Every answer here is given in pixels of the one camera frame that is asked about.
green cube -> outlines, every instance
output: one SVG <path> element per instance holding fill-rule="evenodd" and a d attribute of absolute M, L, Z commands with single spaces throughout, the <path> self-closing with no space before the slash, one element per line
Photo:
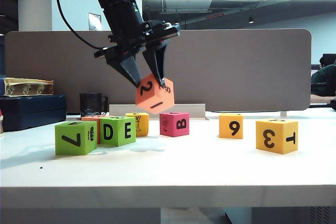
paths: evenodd
<path fill-rule="evenodd" d="M 100 119 L 100 143 L 121 146 L 135 142 L 135 117 L 111 116 Z"/>
<path fill-rule="evenodd" d="M 56 155 L 86 155 L 97 148 L 97 122 L 65 122 L 55 125 Z"/>

gray partition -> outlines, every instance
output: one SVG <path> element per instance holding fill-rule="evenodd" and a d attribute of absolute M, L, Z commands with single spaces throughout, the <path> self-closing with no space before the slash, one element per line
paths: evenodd
<path fill-rule="evenodd" d="M 108 45 L 108 31 L 82 31 Z M 11 32 L 8 77 L 53 79 L 79 111 L 80 92 L 102 92 L 109 103 L 134 104 L 135 87 L 70 31 Z M 150 71 L 137 56 L 143 76 Z M 310 103 L 311 35 L 305 29 L 183 30 L 166 51 L 166 77 L 176 103 L 205 103 L 208 111 L 304 110 Z"/>

toy block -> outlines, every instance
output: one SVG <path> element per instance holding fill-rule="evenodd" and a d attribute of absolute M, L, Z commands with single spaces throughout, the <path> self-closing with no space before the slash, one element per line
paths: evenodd
<path fill-rule="evenodd" d="M 149 128 L 148 113 L 126 113 L 125 115 L 135 118 L 136 136 L 147 136 L 148 135 L 148 128 Z"/>
<path fill-rule="evenodd" d="M 86 155 L 96 148 L 96 122 L 69 121 L 55 125 L 56 155 Z"/>
<path fill-rule="evenodd" d="M 100 119 L 100 143 L 121 146 L 135 142 L 135 118 L 109 116 Z"/>
<path fill-rule="evenodd" d="M 298 150 L 298 122 L 267 119 L 256 121 L 256 148 L 286 154 Z"/>
<path fill-rule="evenodd" d="M 219 115 L 219 137 L 243 139 L 243 115 L 221 113 Z"/>
<path fill-rule="evenodd" d="M 153 74 L 143 78 L 137 89 L 135 104 L 153 114 L 158 114 L 174 106 L 173 82 L 164 78 L 166 87 L 163 88 Z"/>
<path fill-rule="evenodd" d="M 160 134 L 165 136 L 189 135 L 189 113 L 161 113 Z"/>
<path fill-rule="evenodd" d="M 100 144 L 100 119 L 105 118 L 108 115 L 92 115 L 92 116 L 83 116 L 82 121 L 95 121 L 97 122 L 97 144 Z"/>

black mug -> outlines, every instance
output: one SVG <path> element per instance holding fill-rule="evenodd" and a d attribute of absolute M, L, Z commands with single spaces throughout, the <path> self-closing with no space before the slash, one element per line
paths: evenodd
<path fill-rule="evenodd" d="M 108 97 L 102 97 L 101 93 L 80 93 L 80 116 L 101 115 L 101 107 L 104 105 L 103 112 L 107 113 Z"/>

robotic arm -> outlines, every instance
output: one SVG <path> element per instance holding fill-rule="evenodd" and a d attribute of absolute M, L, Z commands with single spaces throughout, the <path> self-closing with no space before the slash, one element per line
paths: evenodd
<path fill-rule="evenodd" d="M 143 47 L 143 56 L 159 85 L 164 83 L 164 52 L 169 38 L 180 35 L 180 26 L 159 20 L 143 21 L 135 0 L 98 0 L 112 34 L 108 36 L 115 46 L 97 51 L 96 58 L 105 57 L 133 85 L 139 86 L 141 77 L 135 54 Z"/>

